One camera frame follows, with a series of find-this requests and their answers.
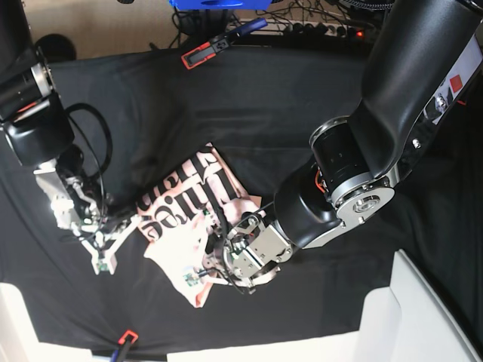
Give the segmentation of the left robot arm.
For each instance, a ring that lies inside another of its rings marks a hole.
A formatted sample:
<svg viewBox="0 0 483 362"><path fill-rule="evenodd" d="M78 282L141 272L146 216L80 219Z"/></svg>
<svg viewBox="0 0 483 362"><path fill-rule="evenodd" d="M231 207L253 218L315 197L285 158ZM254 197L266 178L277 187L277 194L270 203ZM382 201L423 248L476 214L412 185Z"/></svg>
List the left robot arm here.
<svg viewBox="0 0 483 362"><path fill-rule="evenodd" d="M297 251L365 224L427 150L429 104L456 103L450 77L482 21L480 1L396 1L372 48L351 115L312 133L312 157L278 188L273 213L220 221L200 275L239 291L270 282Z"/></svg>

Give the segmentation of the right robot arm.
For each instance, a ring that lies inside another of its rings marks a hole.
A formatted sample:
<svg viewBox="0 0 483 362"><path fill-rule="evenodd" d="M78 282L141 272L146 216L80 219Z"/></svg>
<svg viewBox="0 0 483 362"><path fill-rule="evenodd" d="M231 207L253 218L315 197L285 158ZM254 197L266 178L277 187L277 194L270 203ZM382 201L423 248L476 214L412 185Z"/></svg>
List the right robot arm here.
<svg viewBox="0 0 483 362"><path fill-rule="evenodd" d="M72 119L85 110L100 123L106 156L97 171L84 169L84 153L74 143L83 131ZM50 202L57 227L72 233L91 255L95 274L113 274L116 252L140 223L133 211L112 210L103 175L113 151L105 118L93 106L63 107L41 48L32 41L20 1L1 3L1 130L21 165L32 167Z"/></svg>

